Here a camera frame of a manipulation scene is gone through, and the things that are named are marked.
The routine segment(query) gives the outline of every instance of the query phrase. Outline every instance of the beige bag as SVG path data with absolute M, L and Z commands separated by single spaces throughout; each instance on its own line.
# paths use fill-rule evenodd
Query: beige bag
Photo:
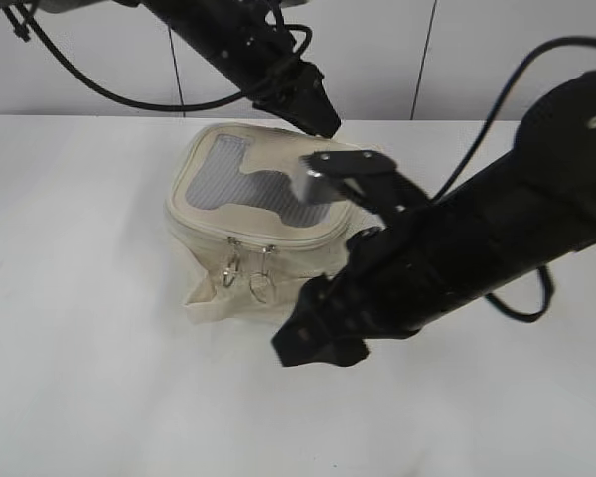
M 167 201 L 171 232 L 201 270 L 184 302 L 193 321 L 253 311 L 281 322 L 307 279 L 344 266 L 355 207 L 300 204 L 289 177 L 301 156 L 353 149 L 243 124 L 195 138 Z

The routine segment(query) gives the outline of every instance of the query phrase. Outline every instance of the wire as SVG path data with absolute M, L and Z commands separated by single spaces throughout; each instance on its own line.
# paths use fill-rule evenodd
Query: wire
M 543 305 L 541 306 L 541 309 L 536 313 L 521 313 L 519 311 L 513 310 L 494 293 L 486 295 L 486 299 L 491 305 L 497 308 L 497 310 L 502 312 L 504 315 L 517 321 L 523 321 L 524 323 L 534 323 L 545 313 L 547 313 L 550 305 L 552 304 L 554 293 L 556 292 L 554 280 L 552 279 L 549 273 L 549 268 L 547 268 L 546 266 L 540 267 L 538 269 L 538 278 L 543 288 Z
M 20 12 L 23 17 L 29 16 L 29 10 L 22 4 L 17 4 L 16 8 Z M 60 51 L 60 49 L 53 43 L 53 41 L 47 36 L 45 31 L 42 27 L 38 24 L 38 22 L 33 18 L 29 17 L 28 21 L 29 26 L 33 30 L 33 33 L 40 39 L 42 44 L 51 52 L 51 54 L 60 62 L 60 64 L 69 71 L 75 78 L 81 81 L 86 87 L 93 90 L 94 92 L 114 101 L 119 104 L 123 104 L 129 107 L 135 107 L 137 109 L 145 109 L 148 111 L 160 111 L 160 112 L 195 112 L 195 111 L 206 111 L 209 109 L 216 109 L 219 107 L 227 106 L 228 104 L 232 104 L 237 102 L 241 99 L 245 99 L 248 96 L 252 96 L 255 94 L 273 94 L 274 92 L 281 90 L 286 87 L 286 84 L 273 84 L 274 76 L 273 76 L 273 69 L 272 73 L 267 76 L 267 78 L 261 80 L 252 88 L 247 90 L 243 90 L 232 94 L 230 96 L 224 97 L 222 99 L 217 99 L 214 101 L 204 102 L 200 104 L 183 104 L 183 105 L 174 105 L 174 104 L 153 104 L 149 102 L 142 102 L 136 101 L 134 99 L 129 99 L 124 96 L 120 96 L 99 84 L 95 81 L 90 79 L 87 75 L 82 73 L 71 61 L 64 56 L 64 54 Z M 300 44 L 300 46 L 296 49 L 294 53 L 292 53 L 288 58 L 281 60 L 279 63 L 282 66 L 286 66 L 287 64 L 291 64 L 300 59 L 300 56 L 307 50 L 309 45 L 311 44 L 313 38 L 313 32 L 311 29 L 305 25 L 286 25 L 287 30 L 289 31 L 299 31 L 305 34 L 305 39 Z
M 271 10 L 271 13 L 274 16 L 274 20 L 276 21 L 276 27 L 284 29 L 285 28 L 285 17 L 282 14 L 282 10 L 280 8 L 280 3 L 278 2 L 278 0 L 263 0 L 263 1 L 267 4 L 267 6 L 269 6 L 269 9 Z
M 502 107 L 504 106 L 504 103 L 508 99 L 508 96 L 512 92 L 513 88 L 515 87 L 515 85 L 517 84 L 517 82 L 519 81 L 519 79 L 521 78 L 523 73 L 525 73 L 527 68 L 532 64 L 532 62 L 534 62 L 534 60 L 536 60 L 538 57 L 540 57 L 544 53 L 547 53 L 551 50 L 561 48 L 561 47 L 586 47 L 586 48 L 596 49 L 596 38 L 593 38 L 593 37 L 562 37 L 562 38 L 558 38 L 555 40 L 550 40 L 549 42 L 546 42 L 546 43 L 540 45 L 539 47 L 537 47 L 536 49 L 532 50 L 532 52 L 523 59 L 521 64 L 517 67 L 515 72 L 510 76 L 510 79 L 508 80 L 508 82 L 506 83 L 504 88 L 502 89 L 502 92 L 500 93 L 499 97 L 497 98 L 497 101 L 495 102 L 493 108 L 491 109 L 490 113 L 488 114 L 488 117 L 486 118 L 486 121 L 484 122 L 484 125 L 483 125 L 481 131 L 479 132 L 479 135 L 475 139 L 475 142 L 473 142 L 472 146 L 466 153 L 466 156 L 464 156 L 464 158 L 461 160 L 461 162 L 459 163 L 459 165 L 457 166 L 455 171 L 451 174 L 451 176 L 448 178 L 446 183 L 442 186 L 442 188 L 439 190 L 439 192 L 433 197 L 433 202 L 437 202 L 442 197 L 444 197 L 444 195 L 446 195 L 446 193 L 450 190 L 450 188 L 455 184 L 455 181 L 459 178 L 461 173 L 464 172 L 464 169 L 466 169 L 466 166 L 468 166 L 470 161 L 475 156 L 475 153 L 477 152 L 477 150 L 479 149 L 481 144 L 484 142 L 486 135 L 488 134 L 488 132 L 490 131 L 490 128 L 492 127 L 493 123 L 497 119 L 497 116 L 499 116 L 499 112 L 501 111 Z
M 40 2 L 42 0 L 32 0 L 31 1 L 31 8 L 29 8 L 27 15 L 24 17 L 24 21 L 22 25 L 28 25 L 31 19 L 38 13 L 38 8 L 40 8 Z
M 13 27 L 13 33 L 16 37 L 20 38 L 24 42 L 30 42 L 31 37 L 29 36 L 29 29 L 24 23 L 20 23 L 18 18 L 11 11 L 11 7 L 3 7 L 2 12 L 7 16 L 7 20 Z

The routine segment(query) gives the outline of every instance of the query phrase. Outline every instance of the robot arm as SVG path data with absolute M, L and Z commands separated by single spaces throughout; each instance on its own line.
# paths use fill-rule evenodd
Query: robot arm
M 41 0 L 39 6 L 60 13 L 98 1 Z M 116 1 L 125 6 L 144 5 L 243 91 L 255 108 L 312 135 L 332 137 L 340 127 L 323 88 L 323 74 L 294 51 L 291 31 L 310 35 L 309 29 L 266 21 L 270 11 L 307 0 Z M 0 8 L 14 3 L 0 0 Z
M 596 72 L 544 97 L 521 122 L 513 150 L 439 202 L 377 152 L 324 156 L 304 159 L 310 177 L 386 227 L 352 238 L 349 263 L 333 280 L 304 286 L 273 339 L 285 366 L 353 365 L 369 353 L 363 339 L 411 337 L 536 269 L 551 297 L 543 267 L 596 243 Z M 318 190 L 311 184 L 300 195 L 323 197 Z

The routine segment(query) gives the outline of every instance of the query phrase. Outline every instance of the white table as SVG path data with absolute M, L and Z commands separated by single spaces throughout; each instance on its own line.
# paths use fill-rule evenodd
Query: white table
M 162 204 L 208 123 L 0 117 L 0 476 L 596 476 L 596 248 L 554 265 L 535 325 L 480 301 L 354 368 L 283 369 L 269 325 L 179 308 Z M 351 121 L 342 138 L 434 191 L 476 130 Z M 535 284 L 505 296 L 535 308 Z

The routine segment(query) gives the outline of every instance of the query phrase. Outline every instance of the mesh panel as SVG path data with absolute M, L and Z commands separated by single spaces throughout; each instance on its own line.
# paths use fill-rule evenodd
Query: mesh panel
M 290 227 L 313 227 L 327 217 L 329 204 L 306 206 L 291 193 L 286 174 L 239 170 L 249 143 L 228 134 L 217 136 L 201 170 L 186 191 L 192 207 L 213 210 L 224 204 L 239 204 L 275 212 Z

